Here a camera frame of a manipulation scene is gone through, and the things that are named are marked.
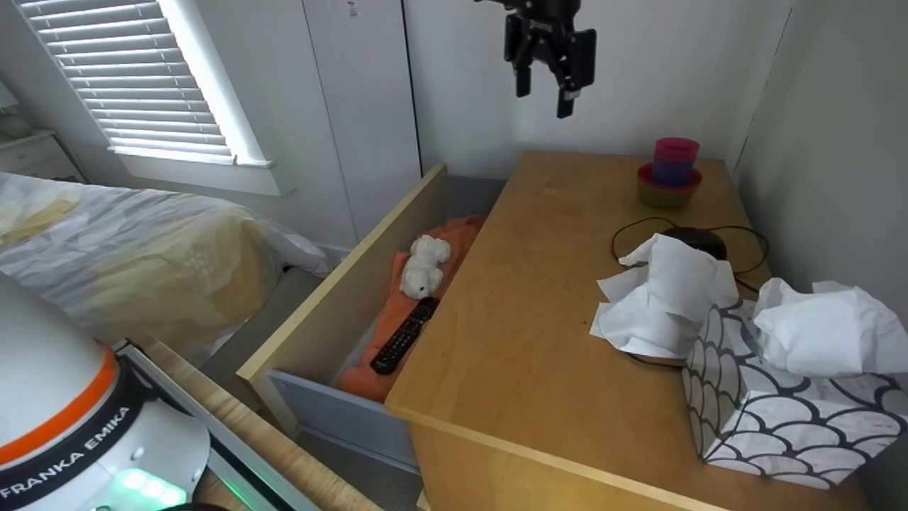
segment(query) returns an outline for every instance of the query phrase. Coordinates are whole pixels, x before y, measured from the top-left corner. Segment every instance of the black and white patterned tissue box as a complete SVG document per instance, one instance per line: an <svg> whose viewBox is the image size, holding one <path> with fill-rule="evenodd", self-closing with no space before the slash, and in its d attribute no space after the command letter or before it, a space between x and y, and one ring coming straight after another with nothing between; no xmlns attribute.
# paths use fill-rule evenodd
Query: black and white patterned tissue box
<svg viewBox="0 0 908 511"><path fill-rule="evenodd" d="M712 310L685 354L684 398L704 462L830 488L908 428L897 377L802 377L756 357L756 332Z"/></svg>

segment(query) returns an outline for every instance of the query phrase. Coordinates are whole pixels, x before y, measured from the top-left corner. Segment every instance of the wooden dresser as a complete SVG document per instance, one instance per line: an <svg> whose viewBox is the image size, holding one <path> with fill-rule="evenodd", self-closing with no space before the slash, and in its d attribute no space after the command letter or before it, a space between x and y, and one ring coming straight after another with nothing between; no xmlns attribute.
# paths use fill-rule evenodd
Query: wooden dresser
<svg viewBox="0 0 908 511"><path fill-rule="evenodd" d="M636 201L637 164L520 163L386 400L412 427L430 509L864 509L854 479L812 491L704 465L678 369L590 335L596 278L622 271L610 256L619 227L646 215L745 225L720 164L701 164L680 214ZM745 237L727 244L732 265L756 258Z"/></svg>

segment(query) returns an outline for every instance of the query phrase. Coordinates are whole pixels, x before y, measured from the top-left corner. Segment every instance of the tissue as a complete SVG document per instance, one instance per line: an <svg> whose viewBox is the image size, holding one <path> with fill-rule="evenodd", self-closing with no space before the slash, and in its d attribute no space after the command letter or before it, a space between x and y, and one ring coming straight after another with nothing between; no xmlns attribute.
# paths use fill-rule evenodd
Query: tissue
<svg viewBox="0 0 908 511"><path fill-rule="evenodd" d="M732 266L678 239L653 237L619 261L632 271L599 282L610 305L590 335L622 352L684 360L710 310L737 305Z"/></svg>
<svg viewBox="0 0 908 511"><path fill-rule="evenodd" d="M793 292L771 278L755 306L764 360L793 374L903 374L908 335L900 317L859 288L834 282Z"/></svg>

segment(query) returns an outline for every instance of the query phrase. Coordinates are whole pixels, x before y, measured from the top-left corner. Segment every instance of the bed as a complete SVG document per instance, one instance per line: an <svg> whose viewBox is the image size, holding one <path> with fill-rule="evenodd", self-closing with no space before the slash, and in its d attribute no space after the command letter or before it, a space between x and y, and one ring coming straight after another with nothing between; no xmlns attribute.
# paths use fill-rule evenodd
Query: bed
<svg viewBox="0 0 908 511"><path fill-rule="evenodd" d="M101 342L148 335L205 360L284 266L329 273L318 244L233 201L0 174L0 273Z"/></svg>

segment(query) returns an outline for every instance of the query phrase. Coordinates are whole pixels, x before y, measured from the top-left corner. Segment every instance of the white wall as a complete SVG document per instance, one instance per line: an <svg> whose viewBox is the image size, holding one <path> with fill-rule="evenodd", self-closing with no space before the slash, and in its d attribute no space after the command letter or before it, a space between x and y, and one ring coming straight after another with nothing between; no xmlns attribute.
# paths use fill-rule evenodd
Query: white wall
<svg viewBox="0 0 908 511"><path fill-rule="evenodd" d="M297 0L197 0L197 8L267 157L293 184L285 195L205 193L280 218L314 241L355 244L302 7ZM105 151L101 133L12 4L0 4L0 79L26 103L37 126L60 133L88 178L142 184Z"/></svg>
<svg viewBox="0 0 908 511"><path fill-rule="evenodd" d="M405 0L422 160L507 176L522 149L650 153L680 133L735 163L785 15L789 0L588 0L575 29L599 29L599 78L555 120L548 68L512 96L502 7Z"/></svg>
<svg viewBox="0 0 908 511"><path fill-rule="evenodd" d="M775 271L859 283L908 322L908 4L800 0L755 120L739 190ZM869 488L908 503L908 447Z"/></svg>

